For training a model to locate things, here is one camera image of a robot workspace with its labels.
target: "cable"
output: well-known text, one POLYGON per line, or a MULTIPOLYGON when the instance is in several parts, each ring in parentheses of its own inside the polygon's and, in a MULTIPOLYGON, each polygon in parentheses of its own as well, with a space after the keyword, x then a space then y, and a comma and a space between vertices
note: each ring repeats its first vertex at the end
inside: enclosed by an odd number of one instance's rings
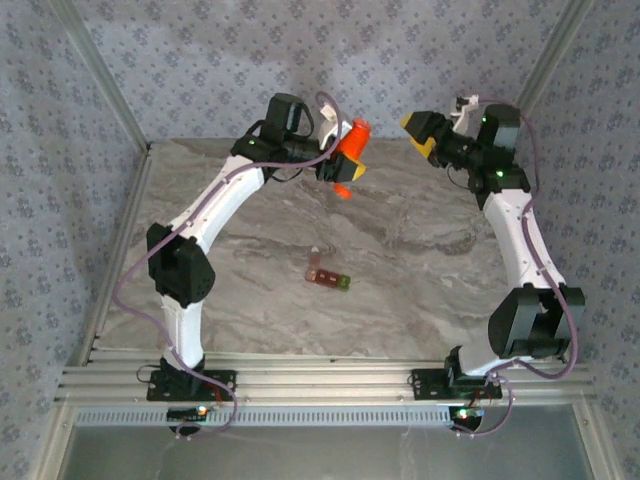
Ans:
POLYGON ((449 177, 449 181, 451 183, 453 183, 456 187, 458 188, 462 188, 463 190, 469 190, 469 187, 465 187, 464 185, 460 185, 459 183, 456 183, 453 181, 453 178, 451 178, 451 167, 453 165, 449 164, 449 166, 447 167, 447 177, 449 177))
POLYGON ((509 403, 507 404, 507 411, 505 412, 504 416, 493 427, 489 428, 488 430, 483 430, 482 432, 474 432, 473 430, 467 427, 464 427, 462 425, 455 425, 454 426, 455 430, 467 433, 471 438, 486 437, 487 435, 496 433, 505 425, 505 423, 507 423, 507 420, 509 420, 509 417, 511 416, 511 411, 513 410, 513 402, 515 401, 515 398, 513 396, 513 389, 511 388, 511 384, 509 383, 509 380, 507 380, 505 377, 501 377, 500 375, 496 374, 493 376, 493 380, 497 380, 498 382, 504 384, 504 386, 507 388, 507 395, 509 395, 509 403))
POLYGON ((138 368, 138 370, 136 370, 136 378, 138 379, 138 381, 140 383, 151 383, 150 380, 142 380, 140 378, 140 372, 142 371, 143 368, 145 367, 149 367, 149 368, 160 368, 160 365, 151 365, 150 363, 145 363, 144 365, 140 365, 140 368, 138 368))
MULTIPOLYGON (((258 162, 258 163, 250 163, 247 165, 242 165, 241 167, 236 168, 235 170, 231 171, 230 173, 228 173, 220 182, 218 182, 217 185, 215 185, 211 191, 202 199, 202 202, 200 202, 200 204, 194 209, 194 211, 191 213, 191 215, 189 215, 189 217, 182 223, 182 225, 178 226, 175 230, 173 230, 169 235, 167 235, 164 239, 162 239, 162 241, 160 241, 157 245, 155 245, 151 250, 149 250, 142 258, 140 258, 123 276, 122 278, 120 278, 120 280, 118 281, 118 283, 115 286, 113 295, 112 295, 112 299, 113 299, 113 303, 120 308, 120 310, 130 313, 138 318, 141 318, 143 320, 148 320, 150 321, 153 325, 155 325, 155 327, 158 329, 158 331, 162 334, 162 336, 164 337, 165 342, 167 343, 167 346, 169 348, 169 352, 173 355, 173 357, 175 358, 176 362, 178 363, 178 365, 180 365, 180 367, 187 373, 189 373, 191 376, 198 378, 200 380, 202 380, 203 382, 206 382, 210 385, 216 386, 221 388, 222 390, 226 391, 230 396, 231 396, 231 400, 233 401, 233 411, 231 413, 231 415, 229 416, 229 419, 227 420, 227 422, 225 422, 222 426, 213 429, 211 432, 209 432, 210 434, 217 434, 220 432, 223 432, 225 430, 227 430, 231 424, 235 421, 236 419, 236 415, 238 413, 238 399, 236 397, 236 394, 233 390, 231 390, 226 384, 219 382, 218 380, 215 380, 213 378, 209 378, 205 375, 202 375, 199 372, 196 372, 195 370, 193 370, 192 368, 190 368, 189 366, 187 366, 184 361, 182 360, 182 358, 178 355, 178 352, 176 350, 176 346, 173 344, 173 342, 171 341, 171 336, 169 335, 169 332, 167 330, 167 328, 155 317, 141 312, 140 310, 137 310, 133 307, 130 307, 126 304, 124 304, 121 300, 120 300, 120 291, 122 290, 122 287, 128 283, 131 278, 133 277, 133 275, 140 269, 142 269, 147 262, 149 261, 149 259, 151 257, 153 257, 156 253, 158 253, 165 245, 167 245, 169 242, 171 242, 174 238, 176 238, 178 235, 180 235, 180 233, 187 228, 187 225, 190 224, 191 222, 193 222, 193 220, 195 220, 195 218, 200 214, 200 212, 207 206, 207 204, 211 201, 211 199, 227 184, 229 184, 229 182, 231 180, 233 180, 236 176, 240 175, 243 172, 246 172, 248 170, 251 170, 253 168, 306 168, 306 167, 311 167, 317 163, 322 162, 323 160, 329 158, 331 156, 331 154, 333 153, 333 151, 336 149, 336 147, 338 146, 338 143, 340 143, 340 138, 342 136, 342 114, 340 112, 340 109, 338 108, 338 105, 336 103, 336 101, 333 99, 333 97, 331 97, 328 93, 325 92, 318 92, 316 94, 316 103, 318 103, 319 105, 324 105, 324 103, 328 102, 333 109, 336 112, 336 118, 337 118, 337 122, 338 122, 338 132, 336 134, 336 138, 334 139, 333 143, 331 144, 331 146, 325 150, 319 157, 313 159, 313 160, 308 160, 306 162, 302 162, 302 163, 295 163, 295 164, 281 164, 281 163, 276 163, 276 162, 258 162)), ((179 436, 179 432, 180 429, 176 430, 176 434, 179 436)))
POLYGON ((291 180, 293 180, 294 178, 296 178, 298 175, 300 175, 302 173, 302 169, 298 169, 298 171, 296 173, 294 173, 293 175, 291 175, 289 178, 278 178, 274 175, 271 175, 271 179, 275 180, 278 183, 287 183, 290 182, 291 180))
POLYGON ((476 403, 477 400, 479 400, 478 396, 481 391, 484 391, 487 394, 487 398, 489 399, 489 405, 491 405, 491 401, 493 400, 493 398, 491 397, 491 392, 489 392, 489 389, 487 387, 483 387, 483 388, 476 388, 475 392, 473 392, 473 398, 469 402, 469 405, 467 405, 467 408, 473 407, 473 404, 476 403))
POLYGON ((258 127, 261 127, 262 125, 264 125, 264 120, 258 120, 256 123, 254 123, 253 125, 251 125, 249 127, 249 129, 247 130, 247 132, 245 133, 245 135, 253 135, 253 132, 256 131, 256 129, 258 127))
POLYGON ((296 140, 307 140, 311 135, 313 135, 313 131, 316 128, 313 122, 313 117, 311 116, 311 111, 309 110, 309 107, 306 103, 302 104, 302 111, 307 116, 307 120, 309 121, 309 133, 307 133, 306 135, 298 135, 294 133, 292 137, 296 140))

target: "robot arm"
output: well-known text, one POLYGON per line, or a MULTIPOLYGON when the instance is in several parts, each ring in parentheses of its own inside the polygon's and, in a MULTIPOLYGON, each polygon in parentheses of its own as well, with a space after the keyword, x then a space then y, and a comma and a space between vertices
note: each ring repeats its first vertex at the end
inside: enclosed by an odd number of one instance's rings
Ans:
MULTIPOLYGON (((299 98, 276 94, 269 103, 265 120, 256 124, 256 128, 260 126, 260 134, 249 131, 236 141, 220 173, 193 204, 169 226, 154 224, 147 232, 150 250, 201 208, 179 236, 149 259, 149 274, 162 296, 166 327, 175 353, 187 367, 196 371, 204 365, 200 340, 202 306, 215 282, 215 272, 206 255, 231 216, 277 168, 249 168, 228 182, 225 179, 234 170, 254 162, 299 164, 320 156, 337 136, 338 115, 330 105, 322 107, 325 120, 319 128, 318 139, 311 139, 309 135, 297 134, 302 111, 309 115, 308 108, 299 98), (220 182, 224 182, 221 188, 217 187, 220 182), (214 188, 219 190, 201 207, 214 188)), ((346 142, 351 135, 349 145, 353 147, 353 136, 357 135, 358 148, 355 151, 346 146, 341 148, 346 143, 340 141, 329 159, 314 166, 318 180, 346 182, 357 179, 365 171, 366 167, 358 157, 366 146, 370 127, 362 120, 355 119, 352 124, 343 115, 341 117, 342 139, 346 142)), ((170 349, 161 360, 161 368, 174 376, 184 373, 170 349)))
MULTIPOLYGON (((213 182, 209 184, 187 210, 174 218, 170 225, 182 225, 197 206, 202 203, 207 194, 220 183, 224 177, 238 167, 250 163, 253 162, 241 155, 227 157, 222 170, 213 182)), ((234 177, 228 184, 224 185, 198 214, 196 219, 187 225, 187 228, 181 235, 184 238, 195 240, 196 247, 202 252, 202 256, 199 256, 201 263, 206 259, 206 255, 209 253, 218 233, 220 233, 220 230, 222 230, 231 216, 247 198, 257 192, 263 185, 264 174, 261 169, 252 168, 242 172, 234 177)), ((203 290, 200 291, 203 292, 204 289, 207 289, 208 293, 208 290, 213 286, 213 281, 215 281, 215 274, 213 274, 212 277, 211 274, 206 275, 207 272, 204 272, 205 274, 202 275, 199 281, 205 282, 202 287, 203 290)), ((190 368, 198 365, 204 356, 200 341, 204 298, 200 299, 200 297, 203 297, 203 295, 200 294, 192 297, 192 300, 199 300, 183 306, 185 303, 184 300, 181 305, 170 292, 163 292, 162 294, 162 309, 164 310, 167 330, 176 347, 177 354, 180 355, 185 364, 190 368)), ((174 368, 180 368, 169 349, 165 352, 164 358, 174 368)))
POLYGON ((567 319, 542 269, 559 285, 575 319, 584 309, 582 290, 566 286, 531 209, 524 214, 531 245, 523 232, 522 215, 531 201, 531 187, 514 162, 520 112, 489 105, 473 139, 460 132, 466 131, 464 118, 478 103, 477 96, 458 98, 452 119, 436 112, 414 112, 402 121, 411 142, 430 164, 468 172, 469 190, 493 227, 507 270, 511 291, 489 318, 486 341, 456 347, 446 362, 452 385, 474 387, 486 384, 487 373, 508 359, 559 357, 569 346, 567 319), (542 269, 531 247, 542 260, 542 269))

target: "patterned wallpaper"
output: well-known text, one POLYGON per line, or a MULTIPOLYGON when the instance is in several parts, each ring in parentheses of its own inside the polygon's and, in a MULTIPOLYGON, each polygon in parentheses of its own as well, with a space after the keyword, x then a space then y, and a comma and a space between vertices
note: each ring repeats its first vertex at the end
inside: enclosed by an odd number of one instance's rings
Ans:
POLYGON ((377 136, 455 93, 515 99, 564 2, 76 0, 150 140, 244 132, 275 91, 335 94, 377 136))
POLYGON ((0 2, 0 478, 24 478, 139 158, 47 2, 0 2))
POLYGON ((638 92, 640 5, 601 1, 533 113, 544 154, 541 228, 587 296, 581 356, 629 478, 640 478, 638 92))

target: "marble surface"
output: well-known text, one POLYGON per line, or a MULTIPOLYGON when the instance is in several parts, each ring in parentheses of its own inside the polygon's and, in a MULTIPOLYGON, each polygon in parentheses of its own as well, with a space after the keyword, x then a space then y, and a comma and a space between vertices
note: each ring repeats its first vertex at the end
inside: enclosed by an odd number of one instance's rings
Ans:
MULTIPOLYGON (((144 254, 148 226, 183 211, 231 145, 176 142, 152 146, 125 268, 144 254)), ((205 350, 440 359, 486 335, 507 286, 474 197, 407 140, 372 140, 363 161, 369 169, 348 201, 308 172, 290 183, 268 182, 240 207, 209 253, 217 280, 204 306, 205 350), (304 280, 312 245, 323 252, 324 268, 351 276, 348 292, 304 280)), ((464 182, 461 173, 453 176, 464 182)), ((122 298, 162 318, 146 269, 122 298)), ((162 343, 150 324, 111 305, 100 345, 162 343)))

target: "purple cable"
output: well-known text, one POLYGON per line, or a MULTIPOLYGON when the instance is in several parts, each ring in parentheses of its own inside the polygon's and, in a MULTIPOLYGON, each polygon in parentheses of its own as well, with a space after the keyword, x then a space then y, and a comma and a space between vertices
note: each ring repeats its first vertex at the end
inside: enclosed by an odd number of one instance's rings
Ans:
MULTIPOLYGON (((500 99, 487 98, 487 99, 482 99, 480 103, 502 103, 504 105, 509 105, 510 107, 517 108, 512 103, 506 102, 500 99)), ((533 239, 531 238, 531 233, 529 232, 529 225, 528 225, 528 219, 526 214, 533 208, 533 205, 536 203, 538 196, 540 195, 540 151, 538 149, 538 142, 535 135, 535 129, 533 127, 533 123, 531 122, 531 119, 529 119, 529 117, 522 112, 520 112, 520 117, 522 118, 524 123, 527 125, 527 130, 529 130, 529 137, 531 137, 531 144, 533 147, 533 169, 534 169, 534 176, 535 176, 535 183, 536 183, 536 190, 531 196, 531 200, 527 202, 524 209, 522 210, 522 217, 521 217, 522 233, 524 235, 524 240, 525 240, 525 243, 527 244, 527 248, 529 249, 529 252, 531 253, 531 256, 533 257, 533 260, 536 264, 536 267, 540 271, 540 274, 542 275, 542 277, 551 287, 553 294, 556 296, 556 298, 558 299, 558 303, 560 303, 560 306, 562 307, 562 311, 567 317, 567 323, 569 324, 569 332, 571 334, 571 345, 570 345, 571 353, 569 354, 569 361, 567 362, 567 365, 565 365, 565 367, 557 373, 543 372, 535 368, 534 366, 529 365, 527 362, 523 362, 522 360, 519 360, 519 359, 506 362, 502 365, 498 365, 497 367, 494 367, 493 369, 489 370, 488 373, 498 372, 499 370, 509 368, 510 366, 515 364, 515 365, 520 365, 521 367, 524 367, 527 370, 547 380, 560 380, 566 377, 571 372, 571 370, 573 370, 573 367, 575 367, 578 361, 578 328, 573 318, 573 314, 571 313, 571 309, 567 304, 567 300, 564 298, 564 295, 560 291, 560 287, 558 286, 558 284, 553 280, 553 278, 547 271, 547 267, 544 265, 542 258, 540 258, 540 254, 536 250, 536 247, 533 244, 533 239)))
MULTIPOLYGON (((138 318, 141 318, 143 320, 148 320, 151 323, 153 323, 155 325, 155 327, 160 331, 160 333, 162 333, 162 336, 165 339, 165 342, 167 342, 167 345, 169 346, 169 350, 170 352, 173 354, 174 358, 176 359, 176 361, 178 362, 178 364, 182 367, 182 369, 187 372, 188 374, 190 374, 191 376, 198 378, 200 380, 202 380, 203 382, 209 383, 213 386, 216 386, 218 388, 223 389, 224 391, 226 391, 230 396, 231 399, 233 401, 233 412, 231 413, 231 416, 229 417, 229 420, 222 426, 212 430, 210 433, 211 434, 217 434, 220 432, 223 432, 225 430, 227 430, 231 424, 235 421, 236 419, 236 415, 238 413, 238 399, 234 393, 233 390, 231 390, 226 384, 219 382, 218 380, 215 380, 213 378, 209 378, 206 375, 202 375, 201 373, 196 372, 195 370, 193 370, 192 368, 189 368, 184 361, 182 360, 182 358, 178 355, 177 351, 176 351, 176 346, 173 345, 172 341, 171 341, 171 336, 169 335, 169 332, 167 330, 167 328, 162 324, 162 322, 160 322, 158 319, 156 319, 155 317, 141 312, 133 307, 130 307, 128 305, 125 305, 124 303, 122 303, 122 301, 120 300, 120 290, 122 290, 122 287, 129 281, 131 280, 131 278, 133 277, 133 275, 140 270, 143 266, 145 266, 147 264, 147 262, 149 261, 149 259, 154 256, 156 253, 158 253, 158 251, 160 251, 160 249, 162 249, 162 247, 164 247, 166 244, 168 244, 171 240, 173 240, 176 236, 178 236, 185 228, 187 228, 187 224, 192 222, 197 216, 198 214, 207 206, 207 204, 211 201, 211 199, 224 187, 224 185, 228 185, 229 182, 231 180, 233 180, 236 176, 240 175, 243 172, 246 172, 247 170, 251 170, 252 168, 307 168, 307 167, 311 167, 317 163, 322 162, 323 160, 329 158, 331 156, 331 154, 333 153, 333 151, 336 149, 336 147, 338 146, 338 143, 340 143, 340 137, 342 136, 342 114, 340 112, 340 109, 338 108, 338 104, 336 103, 336 101, 333 99, 333 97, 331 97, 331 95, 329 95, 326 92, 318 92, 316 94, 316 103, 318 103, 318 105, 324 105, 325 102, 324 100, 326 100, 326 102, 328 102, 333 109, 336 112, 336 120, 338 122, 338 132, 336 134, 336 138, 333 141, 333 143, 331 144, 331 146, 325 151, 323 152, 319 157, 313 159, 313 160, 308 160, 306 162, 301 162, 301 163, 289 163, 289 164, 284 164, 284 163, 277 163, 277 162, 259 162, 259 163, 250 163, 247 165, 243 165, 241 167, 236 168, 235 170, 233 170, 232 172, 230 172, 229 174, 227 174, 220 182, 218 182, 217 185, 215 185, 211 191, 203 198, 202 202, 200 202, 200 204, 194 209, 193 213, 191 215, 189 215, 189 217, 182 223, 182 225, 180 225, 178 228, 176 228, 175 230, 173 230, 167 237, 165 237, 160 243, 158 243, 156 246, 154 246, 151 250, 149 250, 142 258, 140 258, 140 260, 138 260, 123 276, 122 278, 118 281, 118 283, 115 286, 113 295, 112 295, 112 299, 113 299, 113 303, 120 308, 122 311, 130 313, 138 318)), ((182 424, 180 426, 180 428, 184 428, 185 426, 188 426, 189 424, 182 424)))
MULTIPOLYGON (((483 98, 478 103, 501 103, 503 105, 508 105, 513 108, 518 108, 511 102, 507 102, 502 99, 483 98)), ((526 124, 527 130, 529 131, 529 137, 531 138, 531 145, 533 147, 533 171, 534 171, 535 184, 536 184, 536 189, 535 189, 535 192, 533 192, 533 194, 531 195, 531 200, 527 202, 524 209, 522 210, 522 217, 521 217, 522 234, 524 235, 524 241, 527 244, 527 248, 529 249, 529 252, 533 257, 536 267, 540 271, 540 274, 542 275, 542 277, 551 287, 553 294, 556 296, 556 298, 558 299, 558 302, 560 303, 560 306, 562 307, 562 311, 567 317, 567 323, 569 324, 569 332, 571 334, 571 345, 570 345, 571 353, 569 355, 569 361, 567 362, 565 367, 557 373, 543 372, 542 370, 539 370, 536 367, 520 359, 515 359, 509 362, 502 363, 492 368, 491 370, 489 370, 487 374, 491 377, 492 380, 498 380, 501 383, 504 383, 504 385, 507 387, 507 394, 509 395, 509 405, 507 407, 507 412, 505 413, 502 420, 500 420, 500 422, 498 422, 495 426, 491 427, 489 430, 475 433, 468 428, 456 426, 458 430, 468 433, 472 437, 483 437, 483 436, 490 435, 492 433, 497 432, 500 428, 504 426, 505 423, 507 423, 507 420, 511 415, 511 410, 513 409, 513 401, 514 401, 513 390, 511 389, 511 385, 509 384, 509 381, 506 378, 498 375, 499 371, 507 369, 514 365, 520 365, 521 367, 524 367, 530 372, 533 372, 536 375, 542 378, 545 378, 547 380, 560 380, 566 377, 573 370, 573 367, 575 367, 578 361, 578 328, 576 327, 575 319, 573 318, 571 309, 567 304, 567 300, 564 298, 564 295, 560 291, 560 287, 555 282, 553 277, 551 277, 551 275, 547 271, 547 267, 544 265, 544 262, 542 261, 542 258, 540 258, 540 254, 536 250, 536 247, 533 243, 533 239, 531 238, 531 233, 529 232, 529 225, 528 225, 528 219, 526 214, 533 208, 533 205, 535 204, 536 200, 538 199, 538 195, 540 194, 540 151, 538 149, 538 141, 536 139, 533 122, 531 122, 531 119, 522 112, 520 112, 520 118, 522 118, 522 120, 526 124)))
POLYGON ((501 377, 500 375, 496 375, 493 378, 494 380, 497 380, 498 382, 504 384, 505 387, 507 387, 507 393, 509 395, 509 404, 507 405, 507 411, 498 423, 496 423, 489 430, 485 430, 483 432, 474 432, 470 428, 464 427, 462 425, 455 426, 457 430, 462 431, 464 433, 468 433, 471 436, 471 438, 486 437, 487 435, 491 435, 492 433, 497 432, 504 426, 505 423, 507 423, 507 420, 509 420, 509 417, 511 416, 511 410, 513 410, 513 401, 515 400, 513 397, 513 390, 511 389, 511 384, 509 383, 509 380, 507 380, 505 377, 501 377))

